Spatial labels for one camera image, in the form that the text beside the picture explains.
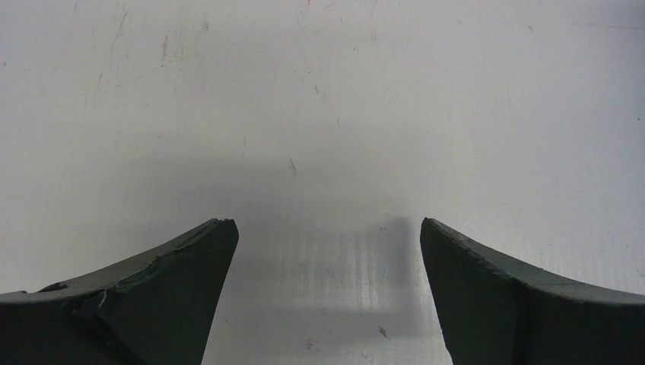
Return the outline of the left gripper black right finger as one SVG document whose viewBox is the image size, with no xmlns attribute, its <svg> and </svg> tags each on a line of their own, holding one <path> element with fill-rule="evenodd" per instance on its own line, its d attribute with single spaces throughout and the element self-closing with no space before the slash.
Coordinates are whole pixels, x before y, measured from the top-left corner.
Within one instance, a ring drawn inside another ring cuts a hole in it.
<svg viewBox="0 0 645 365">
<path fill-rule="evenodd" d="M 455 364 L 642 364 L 644 298 L 575 281 L 433 218 L 420 247 Z"/>
</svg>

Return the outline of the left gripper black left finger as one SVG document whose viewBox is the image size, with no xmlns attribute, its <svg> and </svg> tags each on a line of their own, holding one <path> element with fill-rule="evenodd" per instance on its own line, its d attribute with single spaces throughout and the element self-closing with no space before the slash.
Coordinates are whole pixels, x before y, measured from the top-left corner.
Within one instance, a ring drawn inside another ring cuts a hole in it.
<svg viewBox="0 0 645 365">
<path fill-rule="evenodd" d="M 200 364 L 237 247 L 212 219 L 33 293 L 1 296 L 3 364 Z"/>
</svg>

